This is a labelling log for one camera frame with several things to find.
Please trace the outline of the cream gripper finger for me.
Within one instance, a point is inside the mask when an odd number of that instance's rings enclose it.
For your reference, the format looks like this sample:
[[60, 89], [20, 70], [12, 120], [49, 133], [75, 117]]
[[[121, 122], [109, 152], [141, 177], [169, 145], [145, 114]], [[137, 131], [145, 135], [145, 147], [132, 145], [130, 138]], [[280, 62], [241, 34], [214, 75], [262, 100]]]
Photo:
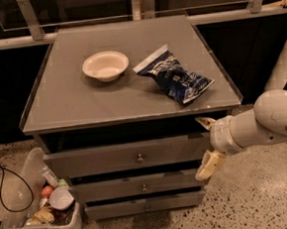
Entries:
[[210, 117], [196, 117], [195, 118], [195, 121], [200, 123], [201, 126], [206, 129], [207, 131], [208, 130], [211, 130], [211, 128], [215, 125], [216, 123], [216, 120], [215, 119], [212, 119]]
[[218, 151], [207, 151], [201, 165], [199, 166], [195, 178], [199, 181], [208, 179], [214, 172], [216, 172], [224, 163], [227, 156]]

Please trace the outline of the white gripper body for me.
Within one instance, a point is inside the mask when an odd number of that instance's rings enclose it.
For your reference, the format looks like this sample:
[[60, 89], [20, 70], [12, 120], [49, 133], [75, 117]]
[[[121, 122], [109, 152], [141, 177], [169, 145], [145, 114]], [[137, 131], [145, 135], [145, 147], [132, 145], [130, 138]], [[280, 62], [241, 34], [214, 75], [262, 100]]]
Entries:
[[227, 156], [242, 152], [242, 147], [234, 140], [230, 130], [232, 118], [232, 116], [226, 116], [217, 120], [211, 127], [210, 133], [210, 143], [215, 150]]

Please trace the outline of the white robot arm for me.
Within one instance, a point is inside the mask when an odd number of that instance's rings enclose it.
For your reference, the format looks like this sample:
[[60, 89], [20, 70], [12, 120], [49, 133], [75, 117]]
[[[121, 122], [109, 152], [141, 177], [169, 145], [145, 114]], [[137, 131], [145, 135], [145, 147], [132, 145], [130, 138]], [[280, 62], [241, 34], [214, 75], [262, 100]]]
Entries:
[[250, 146], [271, 146], [287, 142], [287, 41], [264, 93], [257, 97], [251, 109], [236, 116], [215, 120], [198, 117], [204, 129], [210, 132], [212, 150], [208, 150], [195, 178], [208, 179], [228, 156], [241, 153]]

